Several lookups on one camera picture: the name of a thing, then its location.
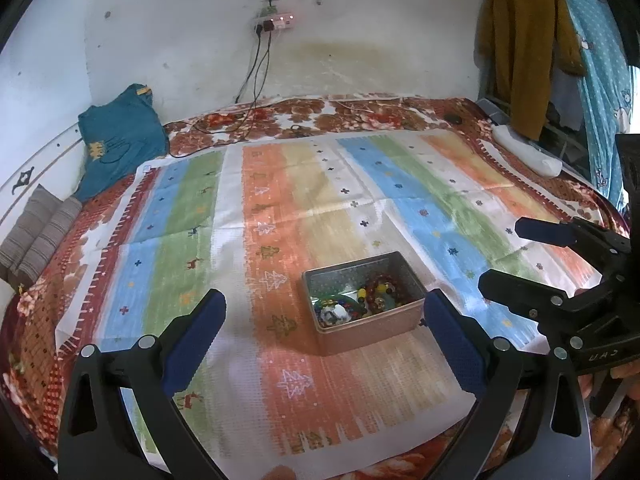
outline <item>plastic box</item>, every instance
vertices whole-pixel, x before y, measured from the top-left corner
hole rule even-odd
[[[389,274],[398,280],[408,301],[403,306],[356,321],[323,328],[314,312],[317,298],[333,294],[354,295],[367,280]],[[422,318],[426,290],[399,251],[322,269],[306,270],[302,282],[314,320],[322,355],[332,355],[366,346],[414,329]]]

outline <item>teal cloth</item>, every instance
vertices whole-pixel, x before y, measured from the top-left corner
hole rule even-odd
[[[91,106],[78,116],[88,156],[84,177],[74,196],[86,202],[145,162],[165,155],[169,140],[152,108],[151,90],[138,95],[141,84],[129,86],[112,102]]]

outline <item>striped pillow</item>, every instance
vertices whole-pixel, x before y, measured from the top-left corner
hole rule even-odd
[[[7,278],[7,270],[17,270],[31,244],[61,204],[62,200],[38,184],[27,200],[24,211],[0,245],[0,278]]]
[[[20,262],[15,273],[18,286],[28,288],[36,282],[81,209],[80,201],[72,196],[60,205]]]

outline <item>screw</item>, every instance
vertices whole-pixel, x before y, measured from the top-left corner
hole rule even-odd
[[[494,339],[494,346],[501,352],[506,352],[511,347],[511,344],[505,338],[497,337]]]
[[[156,338],[152,335],[143,335],[139,340],[138,340],[138,346],[140,348],[151,348],[153,345],[156,344]]]
[[[94,345],[86,345],[82,347],[82,350],[80,351],[80,355],[82,357],[91,357],[95,352],[95,346]]]
[[[569,339],[569,344],[571,345],[571,348],[579,350],[580,348],[582,348],[582,339],[580,339],[577,335],[574,335],[571,339]]]
[[[559,346],[554,348],[554,355],[558,359],[566,359],[567,358],[566,350],[564,348],[559,347]]]

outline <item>bed sheet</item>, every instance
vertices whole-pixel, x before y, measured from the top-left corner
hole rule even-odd
[[[450,436],[420,443],[463,416],[468,399],[420,329],[376,348],[314,356],[295,286],[302,270],[400,248],[427,286],[440,286],[491,335],[521,346],[535,327],[481,299],[481,272],[491,266],[569,293],[598,277],[564,250],[519,240],[515,219],[578,214],[621,232],[623,223],[590,188],[569,176],[541,179],[494,146],[481,112],[463,100],[289,100],[265,105],[255,124],[238,128],[243,109],[170,124],[173,153],[260,132],[310,138],[149,163],[95,199],[8,313],[4,387],[54,454],[77,349],[87,342],[126,348],[217,286],[232,315],[175,399],[216,460],[234,470],[251,442],[264,460],[238,471],[242,478],[259,478],[275,463],[289,463],[300,478],[358,469],[348,478],[394,478],[401,470],[421,478]],[[231,133],[205,133],[225,122]],[[317,137],[327,130],[381,134]],[[388,356],[382,364],[380,356]],[[257,408],[241,413],[244,406]],[[148,438],[145,445],[153,451]]]

